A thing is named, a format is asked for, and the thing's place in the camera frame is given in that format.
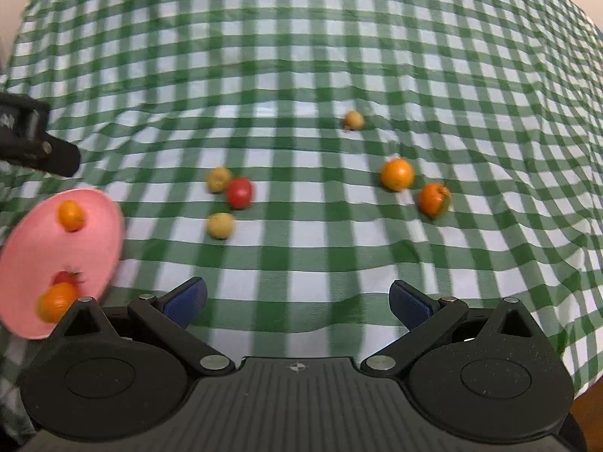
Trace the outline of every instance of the tablecloth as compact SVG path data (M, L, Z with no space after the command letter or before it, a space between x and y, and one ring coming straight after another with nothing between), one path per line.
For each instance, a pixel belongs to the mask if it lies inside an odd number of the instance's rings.
M579 393L603 371L602 50L569 0L32 0L4 88L48 101L83 162L5 166L2 236L58 191L105 191L127 227L105 303L202 276L190 330L235 360L371 354L405 331L397 278L517 296ZM397 156L417 178L391 193L377 172ZM256 188L227 241L205 234L218 166ZM414 200L433 181L453 194L435 221ZM0 332L19 438L35 349Z

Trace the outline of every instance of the tangerine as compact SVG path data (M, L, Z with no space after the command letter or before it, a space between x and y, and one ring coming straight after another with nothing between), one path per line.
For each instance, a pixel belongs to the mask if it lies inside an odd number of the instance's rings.
M57 220L67 232L74 232L86 224L86 213L74 200L66 200L58 206Z
M428 184L418 196L418 208L423 214L435 219L450 207L450 190L442 184Z
M408 161L394 158L381 170L381 181L390 190L400 191L412 185L414 168Z
M71 284L55 284L38 298L37 314L44 323L56 324L77 298L77 289Z

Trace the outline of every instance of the small yellow fruit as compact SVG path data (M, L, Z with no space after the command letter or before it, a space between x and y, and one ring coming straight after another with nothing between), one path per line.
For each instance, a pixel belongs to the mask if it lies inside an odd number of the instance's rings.
M356 111L348 112L343 119L343 123L346 129L359 131L364 126L364 117Z
M214 168L207 176L207 188L212 193L223 192L232 180L232 173L223 166Z
M423 187L418 196L418 208L423 214L435 219L450 207L450 190L442 184L429 184Z
M234 229L234 217L228 212L217 212L207 218L207 232L212 238L225 240Z

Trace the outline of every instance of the cherry tomato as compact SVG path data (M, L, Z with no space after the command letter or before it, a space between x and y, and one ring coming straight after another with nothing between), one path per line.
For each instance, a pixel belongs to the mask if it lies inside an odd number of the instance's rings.
M244 177L235 178L226 187L226 200L233 209L246 209L253 200L253 185Z
M67 282L74 287L78 287L80 285L80 274L79 272L70 272L68 270L61 270L56 273L56 275L52 278L51 285L54 286L56 284L62 284L63 282Z

